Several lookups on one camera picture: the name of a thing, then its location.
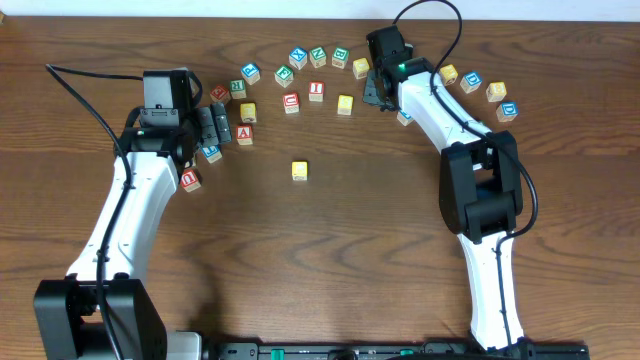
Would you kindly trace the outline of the yellow C block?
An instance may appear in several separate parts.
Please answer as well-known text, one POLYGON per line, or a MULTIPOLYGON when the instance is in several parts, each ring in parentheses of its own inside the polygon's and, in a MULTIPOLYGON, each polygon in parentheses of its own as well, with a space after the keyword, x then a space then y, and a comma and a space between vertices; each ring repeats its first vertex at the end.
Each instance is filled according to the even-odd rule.
POLYGON ((294 161, 291 164, 291 175, 294 181, 307 181, 308 180, 308 162, 294 161))

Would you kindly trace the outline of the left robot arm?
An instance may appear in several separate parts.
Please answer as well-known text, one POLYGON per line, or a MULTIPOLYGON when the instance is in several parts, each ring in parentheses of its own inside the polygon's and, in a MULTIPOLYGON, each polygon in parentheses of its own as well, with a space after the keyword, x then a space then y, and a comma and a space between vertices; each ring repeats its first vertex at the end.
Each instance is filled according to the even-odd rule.
POLYGON ((144 281, 157 229, 180 188, 200 186, 196 157, 231 141, 225 107, 201 106, 186 69, 138 76, 144 103, 114 143, 114 176, 99 219, 61 280, 43 280, 34 310, 49 359, 213 359, 197 332, 167 331, 144 281))

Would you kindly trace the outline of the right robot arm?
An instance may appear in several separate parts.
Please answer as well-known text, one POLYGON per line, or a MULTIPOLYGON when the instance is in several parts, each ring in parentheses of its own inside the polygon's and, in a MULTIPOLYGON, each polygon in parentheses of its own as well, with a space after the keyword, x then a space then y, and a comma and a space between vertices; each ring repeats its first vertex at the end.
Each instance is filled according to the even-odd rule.
POLYGON ((464 252, 472 298, 471 333, 486 356, 518 359, 511 252, 523 208, 514 137, 494 133, 450 95, 436 68, 417 58, 396 26, 369 33, 373 68, 365 102, 413 118, 440 154, 439 209, 464 252))

